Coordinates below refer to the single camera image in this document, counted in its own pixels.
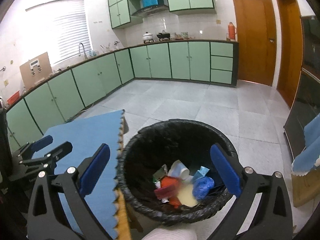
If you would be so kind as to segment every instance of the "countertop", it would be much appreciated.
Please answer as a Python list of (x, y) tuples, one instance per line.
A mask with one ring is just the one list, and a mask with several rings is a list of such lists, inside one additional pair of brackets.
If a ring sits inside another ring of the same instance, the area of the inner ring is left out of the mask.
[(86, 60), (84, 60), (82, 62), (79, 62), (77, 64), (74, 64), (72, 66), (68, 66), (66, 69), (54, 73), (53, 75), (51, 75), (47, 79), (41, 81), (39, 84), (37, 84), (36, 86), (32, 87), (28, 91), (25, 91), (12, 105), (7, 106), (6, 109), (7, 109), (7, 111), (9, 111), (15, 104), (17, 104), (25, 96), (27, 96), (28, 94), (30, 94), (32, 91), (34, 91), (38, 87), (42, 86), (43, 84), (47, 83), (49, 80), (51, 80), (51, 79), (53, 79), (53, 78), (65, 73), (66, 71), (68, 71), (70, 69), (73, 69), (73, 68), (75, 68), (77, 66), (80, 66), (80, 65), (82, 65), (84, 63), (87, 63), (89, 61), (92, 61), (92, 60), (95, 60), (97, 58), (100, 58), (100, 57), (103, 57), (103, 56), (106, 56), (106, 55), (109, 55), (109, 54), (112, 54), (112, 53), (115, 53), (115, 52), (118, 52), (118, 51), (122, 51), (122, 50), (125, 50), (125, 49), (132, 49), (132, 48), (136, 48), (136, 47), (142, 47), (142, 46), (153, 45), (153, 44), (171, 43), (171, 42), (186, 42), (186, 41), (190, 41), (190, 42), (192, 42), (192, 41), (207, 41), (207, 42), (221, 42), (221, 43), (238, 43), (237, 41), (225, 41), (225, 40), (183, 39), (183, 40), (172, 40), (172, 41), (155, 41), (155, 42), (147, 43), (147, 44), (142, 43), (142, 44), (138, 44), (138, 45), (135, 45), (135, 46), (124, 47), (122, 49), (113, 50), (113, 51), (110, 51), (110, 52), (106, 52), (106, 53), (100, 54), (99, 56), (86, 59)]

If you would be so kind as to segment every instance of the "black garbage bag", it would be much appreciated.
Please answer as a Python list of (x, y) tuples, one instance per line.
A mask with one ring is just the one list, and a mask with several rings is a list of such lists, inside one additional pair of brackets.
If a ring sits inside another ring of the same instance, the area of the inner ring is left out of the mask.
[[(212, 217), (232, 197), (210, 158), (210, 148), (215, 143), (238, 158), (230, 140), (202, 122), (175, 119), (143, 128), (118, 157), (117, 178), (125, 200), (137, 212), (165, 225), (195, 223)], [(221, 186), (211, 190), (195, 207), (174, 209), (162, 203), (154, 194), (153, 174), (164, 164), (170, 168), (176, 160), (190, 170), (190, 175), (201, 166), (209, 168), (207, 176)]]

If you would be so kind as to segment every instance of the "white tiled wall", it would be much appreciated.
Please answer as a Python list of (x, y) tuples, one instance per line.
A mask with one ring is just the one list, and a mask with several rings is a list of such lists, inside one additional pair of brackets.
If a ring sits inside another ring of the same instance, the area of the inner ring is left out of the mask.
[[(0, 23), (0, 67), (6, 66), (4, 72), (0, 72), (0, 95), (5, 99), (12, 96), (16, 91), (21, 90), (23, 82), (19, 66), (29, 59), (47, 51), (46, 46), (30, 46), (28, 41), (28, 23), (26, 21), (26, 8), (52, 0), (15, 0), (6, 16)], [(274, 86), (277, 79), (281, 61), (281, 25), (276, 0), (272, 0), (276, 15), (277, 28), (277, 57)], [(298, 0), (302, 15), (313, 14), (305, 0)], [(233, 22), (236, 25), (236, 16), (233, 0), (215, 0), (216, 14), (200, 14), (177, 16), (169, 12), (163, 12), (144, 19), (139, 25), (123, 30), (112, 30), (107, 0), (85, 0), (86, 14), (94, 50), (101, 52), (100, 45), (111, 48), (115, 40), (120, 41), (121, 46), (132, 46), (142, 43), (142, 35), (145, 32), (156, 33), (165, 30), (167, 32), (189, 32), (198, 39), (225, 39), (227, 25)], [(65, 68), (81, 60), (82, 57), (75, 57), (54, 66), (53, 69)], [(9, 85), (4, 87), (3, 81), (8, 79)]]

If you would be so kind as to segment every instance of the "red thermos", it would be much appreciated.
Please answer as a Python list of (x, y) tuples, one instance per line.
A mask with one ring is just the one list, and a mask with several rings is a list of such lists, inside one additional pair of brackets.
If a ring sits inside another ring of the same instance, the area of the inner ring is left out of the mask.
[(235, 28), (232, 22), (228, 24), (228, 32), (229, 32), (229, 38), (231, 40), (236, 40), (237, 29)]

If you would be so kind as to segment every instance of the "window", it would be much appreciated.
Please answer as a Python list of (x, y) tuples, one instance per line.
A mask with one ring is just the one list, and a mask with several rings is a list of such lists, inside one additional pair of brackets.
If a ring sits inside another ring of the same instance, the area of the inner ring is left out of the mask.
[(80, 42), (85, 51), (91, 50), (84, 0), (49, 2), (27, 9), (27, 13), (32, 50), (48, 51), (51, 64), (76, 56)]

